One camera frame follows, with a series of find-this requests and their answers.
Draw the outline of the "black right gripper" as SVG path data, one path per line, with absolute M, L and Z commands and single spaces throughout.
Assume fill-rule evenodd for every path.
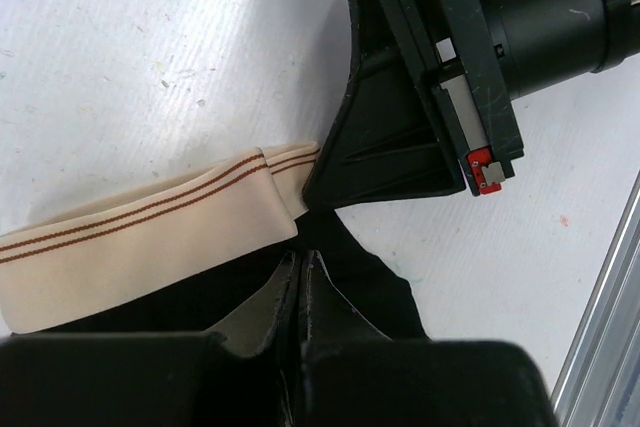
M 524 145 L 480 0 L 347 0 L 351 60 L 311 209 L 501 190 Z

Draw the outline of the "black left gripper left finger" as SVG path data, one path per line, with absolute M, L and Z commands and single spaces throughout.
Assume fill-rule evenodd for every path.
M 290 426 L 281 351 L 301 259 L 191 332 L 34 334 L 1 344 L 4 426 Z

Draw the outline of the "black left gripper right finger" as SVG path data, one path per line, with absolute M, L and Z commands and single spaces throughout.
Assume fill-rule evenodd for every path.
M 541 374 L 497 341 L 393 340 L 335 287 L 317 251 L 299 297 L 302 426 L 555 426 Z

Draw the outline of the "black underwear tan waistband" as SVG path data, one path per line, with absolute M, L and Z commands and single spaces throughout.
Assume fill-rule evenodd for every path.
M 406 280 L 333 212 L 302 198 L 314 143 L 254 147 L 1 239 L 1 315 L 14 334 L 211 331 L 252 356 L 309 265 L 373 334 L 421 338 Z

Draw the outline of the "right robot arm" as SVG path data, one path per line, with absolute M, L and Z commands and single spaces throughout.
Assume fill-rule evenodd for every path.
M 512 103 L 639 51 L 639 0 L 347 0 L 350 72 L 303 191 L 313 209 L 498 192 Z

